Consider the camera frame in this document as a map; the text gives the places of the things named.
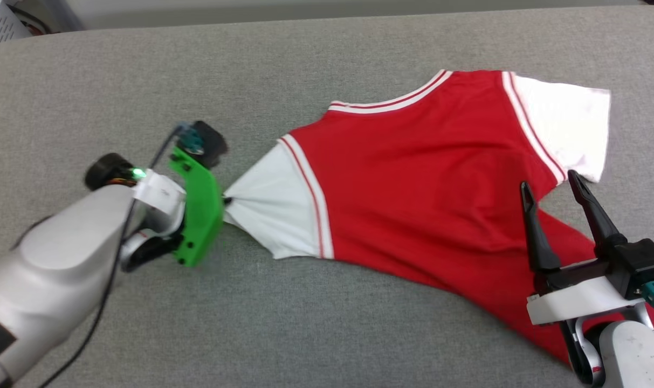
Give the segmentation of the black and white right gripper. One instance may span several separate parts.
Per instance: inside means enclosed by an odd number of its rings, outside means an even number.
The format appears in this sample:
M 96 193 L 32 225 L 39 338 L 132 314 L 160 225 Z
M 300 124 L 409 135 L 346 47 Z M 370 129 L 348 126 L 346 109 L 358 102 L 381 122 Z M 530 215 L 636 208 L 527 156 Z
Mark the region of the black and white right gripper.
M 625 245 L 628 239 L 620 233 L 605 209 L 588 188 L 576 170 L 568 170 L 568 182 L 576 202 L 586 215 L 596 255 L 608 255 L 618 245 Z M 538 217 L 538 203 L 527 181 L 520 184 L 521 208 L 529 267 L 533 273 L 550 273 L 561 268 L 561 261 L 549 245 Z M 561 268 L 555 273 L 558 280 L 574 280 L 574 285 L 552 290 L 546 295 L 527 299 L 527 313 L 533 325 L 549 324 L 579 317 L 591 317 L 620 312 L 627 320 L 635 320 L 647 326 L 653 322 L 645 300 L 622 297 L 606 278 L 609 263 L 590 260 Z

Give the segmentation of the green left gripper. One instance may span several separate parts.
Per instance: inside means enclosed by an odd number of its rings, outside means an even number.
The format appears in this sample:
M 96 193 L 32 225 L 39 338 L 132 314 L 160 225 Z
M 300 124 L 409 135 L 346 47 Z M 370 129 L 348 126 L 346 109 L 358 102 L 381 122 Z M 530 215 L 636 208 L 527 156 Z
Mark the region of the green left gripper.
M 174 147 L 170 168 L 183 179 L 186 191 L 182 240 L 174 257 L 184 267 L 196 267 L 203 261 L 223 224 L 225 206 L 232 197 L 223 197 L 211 170 L 182 148 Z

